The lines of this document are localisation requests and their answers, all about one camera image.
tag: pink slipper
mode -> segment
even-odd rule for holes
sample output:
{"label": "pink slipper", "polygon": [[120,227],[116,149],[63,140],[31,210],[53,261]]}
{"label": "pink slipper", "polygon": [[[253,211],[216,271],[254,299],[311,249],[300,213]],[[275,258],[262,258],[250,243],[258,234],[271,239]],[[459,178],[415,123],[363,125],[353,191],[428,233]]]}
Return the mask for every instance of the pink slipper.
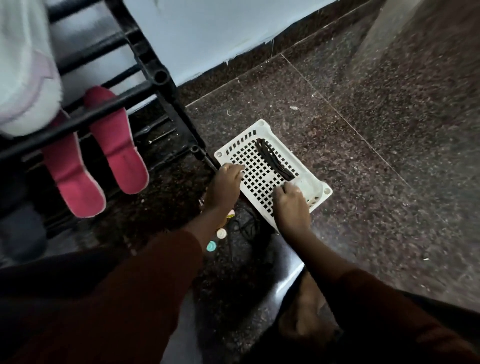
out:
{"label": "pink slipper", "polygon": [[[68,117],[66,112],[60,110],[50,125],[59,125]],[[105,209],[105,195],[85,169],[77,133],[42,148],[42,153],[63,200],[75,216],[91,218]]]}
{"label": "pink slipper", "polygon": [[[91,108],[115,97],[110,90],[95,86],[87,90],[84,105]],[[133,143],[125,108],[90,125],[90,131],[107,157],[122,191],[137,194],[148,185],[147,167]]]}

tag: brown sleeve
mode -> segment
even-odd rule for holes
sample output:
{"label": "brown sleeve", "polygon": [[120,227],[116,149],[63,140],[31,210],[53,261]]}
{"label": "brown sleeve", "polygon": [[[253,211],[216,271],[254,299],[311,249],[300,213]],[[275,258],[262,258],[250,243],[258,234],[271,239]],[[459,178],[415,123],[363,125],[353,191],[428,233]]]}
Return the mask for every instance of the brown sleeve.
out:
{"label": "brown sleeve", "polygon": [[158,364],[202,257],[189,232],[157,236],[113,270],[91,297],[32,338],[11,362]]}
{"label": "brown sleeve", "polygon": [[432,363],[480,363],[455,332],[365,271],[348,272],[325,296],[345,332],[382,342],[390,353]]}

